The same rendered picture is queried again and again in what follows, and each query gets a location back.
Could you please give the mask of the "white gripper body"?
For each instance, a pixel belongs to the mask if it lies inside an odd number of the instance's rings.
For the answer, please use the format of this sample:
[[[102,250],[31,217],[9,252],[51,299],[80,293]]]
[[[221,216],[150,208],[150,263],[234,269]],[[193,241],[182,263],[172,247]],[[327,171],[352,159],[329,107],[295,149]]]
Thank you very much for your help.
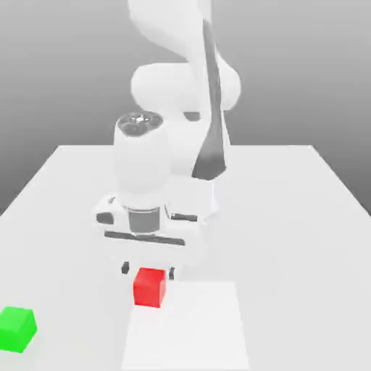
[[[199,228],[162,229],[150,234],[102,228],[101,233],[108,241],[124,248],[129,257],[149,260],[158,266],[196,264],[201,256]]]

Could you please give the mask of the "small red cube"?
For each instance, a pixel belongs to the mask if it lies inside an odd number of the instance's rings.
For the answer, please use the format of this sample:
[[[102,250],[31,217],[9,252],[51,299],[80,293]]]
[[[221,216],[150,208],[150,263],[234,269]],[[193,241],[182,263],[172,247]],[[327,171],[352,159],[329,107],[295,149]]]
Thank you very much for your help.
[[[160,308],[166,292],[166,272],[141,267],[133,281],[134,304]]]

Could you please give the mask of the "small green cube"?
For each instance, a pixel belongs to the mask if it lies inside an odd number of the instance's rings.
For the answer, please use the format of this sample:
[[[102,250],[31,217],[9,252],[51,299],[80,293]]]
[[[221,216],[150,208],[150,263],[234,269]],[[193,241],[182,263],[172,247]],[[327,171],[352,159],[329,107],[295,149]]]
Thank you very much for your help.
[[[0,350],[24,352],[37,330],[32,309],[4,307],[0,312]]]

